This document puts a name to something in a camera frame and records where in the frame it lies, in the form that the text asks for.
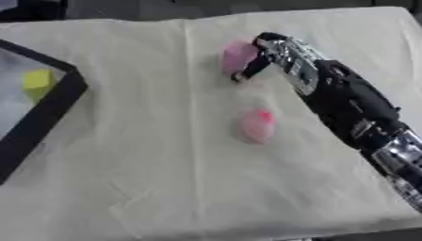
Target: table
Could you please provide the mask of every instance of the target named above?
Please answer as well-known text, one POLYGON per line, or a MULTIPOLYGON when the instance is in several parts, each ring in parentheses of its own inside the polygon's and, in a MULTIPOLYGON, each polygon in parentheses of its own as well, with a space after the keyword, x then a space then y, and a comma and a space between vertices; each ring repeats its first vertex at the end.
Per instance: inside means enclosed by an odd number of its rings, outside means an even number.
POLYGON ((69 61, 90 90, 0 187, 5 240, 254 240, 421 227, 274 68, 243 86, 219 54, 262 31, 349 65, 422 133, 422 32, 404 8, 248 13, 194 21, 0 25, 0 38, 69 61), (273 109, 276 136, 239 137, 273 109))

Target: robotic hand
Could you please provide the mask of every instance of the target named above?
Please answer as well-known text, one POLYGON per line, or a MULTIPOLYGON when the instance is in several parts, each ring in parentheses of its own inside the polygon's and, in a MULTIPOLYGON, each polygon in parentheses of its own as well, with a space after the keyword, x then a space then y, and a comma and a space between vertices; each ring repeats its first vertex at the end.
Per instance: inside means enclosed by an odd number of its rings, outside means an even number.
POLYGON ((262 33, 252 44, 258 55, 232 74, 235 82, 276 64, 319 119, 422 212, 422 139, 399 120, 398 107, 359 74, 300 40, 262 33))

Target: pink sponge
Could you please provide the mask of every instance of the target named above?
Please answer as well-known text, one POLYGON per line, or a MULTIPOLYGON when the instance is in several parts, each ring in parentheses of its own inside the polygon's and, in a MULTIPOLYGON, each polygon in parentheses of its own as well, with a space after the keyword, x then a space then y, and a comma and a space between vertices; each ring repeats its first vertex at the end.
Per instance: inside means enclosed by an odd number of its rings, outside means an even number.
POLYGON ((232 75, 234 72, 242 71, 256 58, 257 53, 258 49, 248 42, 238 40, 230 43, 222 56, 224 73, 232 75))
POLYGON ((244 135, 258 143, 264 143, 274 134, 275 118, 266 109, 255 109, 241 122, 244 135))

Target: white tablecloth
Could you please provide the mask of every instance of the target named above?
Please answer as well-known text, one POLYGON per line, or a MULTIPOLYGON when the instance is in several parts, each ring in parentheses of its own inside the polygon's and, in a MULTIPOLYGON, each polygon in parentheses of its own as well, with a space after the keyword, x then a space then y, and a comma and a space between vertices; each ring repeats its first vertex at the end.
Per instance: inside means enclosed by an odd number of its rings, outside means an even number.
POLYGON ((0 187, 2 240, 249 240, 422 226, 276 70, 242 86, 221 74, 223 47, 262 31, 349 65, 422 133, 422 32, 403 8, 1 25, 0 38, 72 62, 90 86, 0 187), (263 145, 235 128, 256 99, 277 117, 263 145))

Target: gray floor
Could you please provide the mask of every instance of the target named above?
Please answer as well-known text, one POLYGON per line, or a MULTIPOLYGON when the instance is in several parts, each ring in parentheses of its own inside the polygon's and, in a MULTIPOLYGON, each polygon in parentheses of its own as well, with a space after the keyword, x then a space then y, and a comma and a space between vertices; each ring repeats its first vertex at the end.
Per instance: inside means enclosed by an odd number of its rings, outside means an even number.
MULTIPOLYGON (((131 21, 194 19, 239 12, 308 8, 367 7, 370 0, 69 0, 71 19, 110 18, 131 21)), ((408 7, 411 0, 378 0, 379 5, 408 7)), ((422 240, 422 230, 348 235, 336 241, 422 240)))

